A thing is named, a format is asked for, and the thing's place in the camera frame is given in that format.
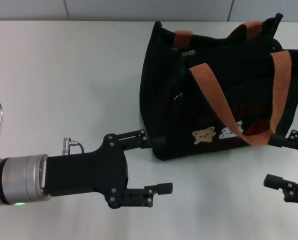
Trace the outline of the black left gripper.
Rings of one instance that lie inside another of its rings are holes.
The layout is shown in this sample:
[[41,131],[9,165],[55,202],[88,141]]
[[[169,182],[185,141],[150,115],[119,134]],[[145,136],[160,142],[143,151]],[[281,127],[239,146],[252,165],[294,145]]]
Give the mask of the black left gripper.
[[128,165],[123,150],[163,149],[164,136],[149,138],[144,129],[108,134],[92,152],[51,156],[46,160],[45,190],[52,197],[100,193],[112,209],[153,206],[154,195],[169,195],[173,183],[127,188]]

